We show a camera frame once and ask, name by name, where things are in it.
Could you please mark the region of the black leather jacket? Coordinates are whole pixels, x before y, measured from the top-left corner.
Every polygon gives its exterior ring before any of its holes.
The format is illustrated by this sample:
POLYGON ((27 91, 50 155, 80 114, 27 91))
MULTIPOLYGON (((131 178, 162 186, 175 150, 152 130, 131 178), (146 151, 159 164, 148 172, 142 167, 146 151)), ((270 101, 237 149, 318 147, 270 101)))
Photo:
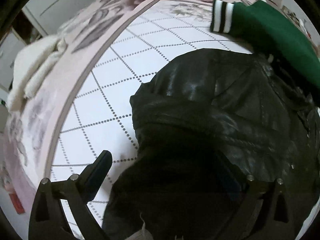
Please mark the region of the black leather jacket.
POLYGON ((200 49, 131 96, 137 160, 112 186, 103 230, 127 239, 220 239, 247 176, 283 180, 296 238, 319 201, 319 114, 291 67, 200 49))

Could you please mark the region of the floral pink bed cover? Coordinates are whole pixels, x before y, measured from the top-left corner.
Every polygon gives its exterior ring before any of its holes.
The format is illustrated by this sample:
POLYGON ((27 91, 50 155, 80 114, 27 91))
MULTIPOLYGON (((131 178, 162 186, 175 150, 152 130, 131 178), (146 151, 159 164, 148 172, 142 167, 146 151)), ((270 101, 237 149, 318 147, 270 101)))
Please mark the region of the floral pink bed cover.
MULTIPOLYGON (((30 211, 38 183, 51 174, 59 132, 74 96, 115 36, 158 0, 97 0, 61 27, 67 49, 36 95, 9 115, 1 137, 1 185, 30 211)), ((183 0, 208 4, 214 0, 183 0)), ((250 5, 258 0, 223 0, 250 5)))

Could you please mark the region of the white diamond pattern mat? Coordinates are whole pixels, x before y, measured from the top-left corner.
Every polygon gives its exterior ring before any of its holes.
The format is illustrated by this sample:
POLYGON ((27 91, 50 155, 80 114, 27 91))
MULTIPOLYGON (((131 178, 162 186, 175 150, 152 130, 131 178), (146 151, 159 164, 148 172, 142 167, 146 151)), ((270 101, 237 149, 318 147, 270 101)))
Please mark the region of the white diamond pattern mat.
POLYGON ((175 57, 201 48, 250 54, 244 41, 209 31, 212 6, 183 0, 158 0, 138 13, 88 72, 59 132, 51 180, 68 179, 108 150, 113 164, 93 201, 102 223, 111 187, 137 156, 130 97, 142 83, 175 57))

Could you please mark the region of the white folded blanket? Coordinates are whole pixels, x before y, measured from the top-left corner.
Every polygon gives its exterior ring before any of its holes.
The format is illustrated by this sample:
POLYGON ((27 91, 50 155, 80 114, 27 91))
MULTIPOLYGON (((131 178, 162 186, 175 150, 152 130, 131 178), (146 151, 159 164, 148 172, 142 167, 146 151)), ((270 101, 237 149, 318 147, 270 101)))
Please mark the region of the white folded blanket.
POLYGON ((36 95, 44 79, 66 49, 67 43, 63 37, 49 35, 24 47, 17 54, 12 90, 6 103, 8 111, 20 111, 23 100, 36 95))

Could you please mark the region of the green varsity jacket folded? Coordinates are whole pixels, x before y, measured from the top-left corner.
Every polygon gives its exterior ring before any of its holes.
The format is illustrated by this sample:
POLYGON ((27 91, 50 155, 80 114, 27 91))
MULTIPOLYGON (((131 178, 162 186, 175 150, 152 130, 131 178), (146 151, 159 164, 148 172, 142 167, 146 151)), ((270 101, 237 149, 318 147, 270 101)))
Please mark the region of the green varsity jacket folded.
POLYGON ((242 39, 254 49, 284 58, 319 87, 319 59, 307 37, 279 11, 263 1, 213 2, 210 31, 242 39))

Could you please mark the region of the white sliding wardrobe door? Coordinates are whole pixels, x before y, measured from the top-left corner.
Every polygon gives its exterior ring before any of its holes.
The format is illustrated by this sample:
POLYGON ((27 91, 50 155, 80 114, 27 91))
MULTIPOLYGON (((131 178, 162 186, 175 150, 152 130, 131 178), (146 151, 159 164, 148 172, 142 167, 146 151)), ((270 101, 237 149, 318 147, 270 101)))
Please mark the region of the white sliding wardrobe door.
POLYGON ((42 36, 57 29, 95 0, 29 0, 22 11, 42 36))

